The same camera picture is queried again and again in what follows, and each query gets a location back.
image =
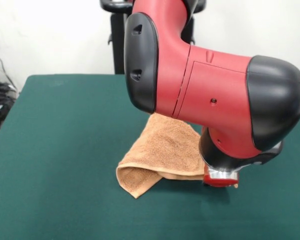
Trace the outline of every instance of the towel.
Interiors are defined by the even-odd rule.
[[[199,140],[188,123],[158,113],[150,115],[139,138],[118,163],[119,185],[137,199],[162,178],[202,181],[205,162]]]

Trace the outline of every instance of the white wall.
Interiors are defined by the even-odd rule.
[[[300,68],[300,0],[207,0],[198,46]],[[99,0],[0,0],[0,57],[22,88],[33,74],[112,74],[110,13]]]

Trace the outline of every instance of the green tabletop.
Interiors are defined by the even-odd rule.
[[[163,179],[134,199],[115,169],[147,119],[121,75],[31,76],[0,130],[0,240],[300,240],[300,122],[238,189]]]

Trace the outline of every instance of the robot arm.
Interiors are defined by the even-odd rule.
[[[198,0],[135,0],[126,21],[128,94],[141,111],[204,126],[200,153],[218,187],[278,146],[300,119],[300,71],[267,56],[239,56],[181,40]]]

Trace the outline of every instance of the black cable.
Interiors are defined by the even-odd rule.
[[[2,71],[4,72],[6,78],[9,80],[9,82],[12,84],[12,86],[16,89],[16,85],[14,84],[14,82],[11,80],[11,78],[8,76],[7,72],[6,72],[6,69],[5,69],[5,65],[4,65],[4,62],[2,61],[2,59],[0,58],[0,63],[1,63],[1,67],[2,67]]]

